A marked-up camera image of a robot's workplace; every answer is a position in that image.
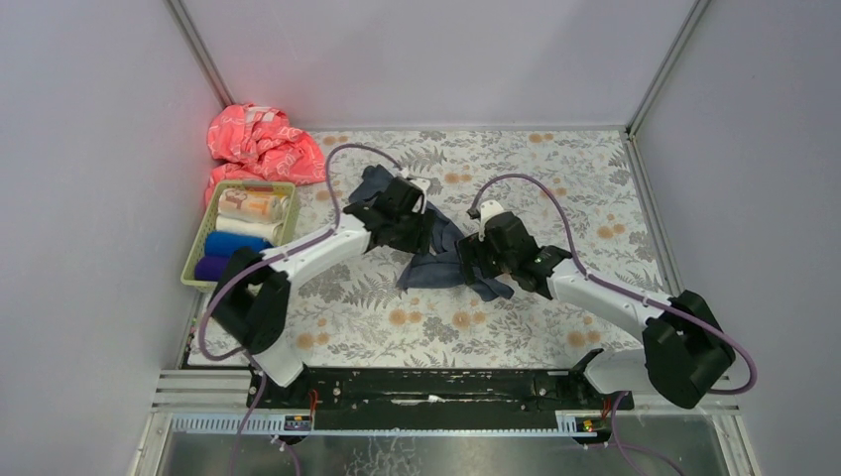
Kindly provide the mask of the pale green plastic basket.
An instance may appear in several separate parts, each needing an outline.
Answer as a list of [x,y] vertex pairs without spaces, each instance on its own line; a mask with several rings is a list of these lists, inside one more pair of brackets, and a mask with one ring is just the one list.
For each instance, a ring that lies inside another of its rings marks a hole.
[[202,293],[212,292],[227,260],[238,249],[262,251],[290,242],[299,211],[292,183],[221,181],[207,203],[180,281]]

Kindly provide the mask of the beige lettered towel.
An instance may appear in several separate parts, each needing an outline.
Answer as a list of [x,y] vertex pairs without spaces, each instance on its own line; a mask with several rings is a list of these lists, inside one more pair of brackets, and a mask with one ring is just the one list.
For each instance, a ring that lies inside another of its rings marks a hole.
[[217,213],[247,222],[273,223],[282,220],[288,204],[285,194],[226,188],[217,200]]

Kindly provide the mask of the pink patterned cloth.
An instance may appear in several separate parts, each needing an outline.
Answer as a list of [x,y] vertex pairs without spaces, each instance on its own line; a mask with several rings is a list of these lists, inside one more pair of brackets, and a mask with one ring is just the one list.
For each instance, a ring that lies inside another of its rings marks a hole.
[[224,180],[295,185],[325,181],[325,158],[316,141],[274,107],[254,103],[226,107],[210,122],[206,145],[219,165],[210,173],[205,203]]

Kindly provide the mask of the blue rolled towel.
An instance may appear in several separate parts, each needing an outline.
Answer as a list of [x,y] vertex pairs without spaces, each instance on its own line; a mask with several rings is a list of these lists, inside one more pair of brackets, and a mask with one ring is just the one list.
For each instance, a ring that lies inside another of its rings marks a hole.
[[205,256],[227,258],[240,248],[247,247],[255,252],[260,252],[271,246],[272,244],[269,241],[260,237],[212,231],[207,235],[203,249]]

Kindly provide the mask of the white rolled towel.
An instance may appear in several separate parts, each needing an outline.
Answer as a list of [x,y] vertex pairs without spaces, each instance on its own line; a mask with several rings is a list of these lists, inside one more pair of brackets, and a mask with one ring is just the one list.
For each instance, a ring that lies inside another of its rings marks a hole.
[[259,223],[218,215],[215,229],[221,232],[251,236],[277,244],[283,229],[282,222]]

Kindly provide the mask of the floral table cloth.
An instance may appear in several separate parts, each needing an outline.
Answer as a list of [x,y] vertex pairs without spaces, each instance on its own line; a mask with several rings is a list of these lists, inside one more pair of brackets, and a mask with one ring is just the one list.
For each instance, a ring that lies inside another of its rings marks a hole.
[[[575,247],[592,272],[664,285],[616,131],[330,131],[331,185],[299,191],[302,237],[330,223],[368,166],[400,162],[431,181],[430,200],[462,231],[481,193],[514,211],[542,245]],[[634,349],[628,333],[576,306],[516,291],[397,288],[409,261],[388,248],[336,265],[291,297],[286,342],[310,366],[566,368],[588,351]]]

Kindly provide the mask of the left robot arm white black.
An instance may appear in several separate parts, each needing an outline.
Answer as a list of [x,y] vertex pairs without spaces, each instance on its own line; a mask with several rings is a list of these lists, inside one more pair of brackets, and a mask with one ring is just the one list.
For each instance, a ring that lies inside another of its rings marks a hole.
[[394,177],[382,192],[336,211],[333,222],[299,240],[229,260],[206,314],[234,337],[255,369],[288,387],[305,369],[286,342],[290,299],[329,268],[378,248],[421,254],[430,247],[434,213],[425,178]]

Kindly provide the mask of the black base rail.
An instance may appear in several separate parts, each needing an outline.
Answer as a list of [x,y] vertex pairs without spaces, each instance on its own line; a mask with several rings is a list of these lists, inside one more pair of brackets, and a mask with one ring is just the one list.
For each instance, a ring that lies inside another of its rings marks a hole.
[[309,367],[288,386],[260,384],[251,375],[248,405],[301,410],[317,430],[558,430],[558,415],[608,417],[614,403],[579,369],[430,370]]

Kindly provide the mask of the purple towel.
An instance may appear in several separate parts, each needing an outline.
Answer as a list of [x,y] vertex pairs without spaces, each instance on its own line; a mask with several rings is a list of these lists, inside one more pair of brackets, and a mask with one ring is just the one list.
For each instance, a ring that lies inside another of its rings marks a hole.
[[193,268],[193,278],[196,281],[217,282],[224,273],[228,262],[228,257],[203,256]]

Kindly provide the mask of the dark grey cloth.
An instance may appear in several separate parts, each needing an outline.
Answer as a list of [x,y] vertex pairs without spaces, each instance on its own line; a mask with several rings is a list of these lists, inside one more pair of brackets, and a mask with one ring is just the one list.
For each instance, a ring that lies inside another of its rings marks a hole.
[[[366,167],[362,182],[349,194],[348,201],[354,203],[373,198],[382,192],[394,176],[383,166]],[[431,251],[414,255],[397,279],[397,288],[409,289],[451,289],[465,285],[456,244],[465,237],[459,227],[435,205],[429,203],[435,219],[431,228]]]

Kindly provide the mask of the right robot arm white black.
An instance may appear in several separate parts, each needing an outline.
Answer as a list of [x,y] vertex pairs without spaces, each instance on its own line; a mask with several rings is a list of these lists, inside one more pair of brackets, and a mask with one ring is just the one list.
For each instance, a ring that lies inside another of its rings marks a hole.
[[597,350],[574,366],[598,393],[656,392],[692,409],[734,363],[735,349],[721,338],[700,295],[631,291],[587,274],[571,252],[539,246],[522,220],[495,201],[468,214],[479,222],[478,231],[457,244],[468,283],[506,275],[521,290],[580,307],[639,342],[634,349]]

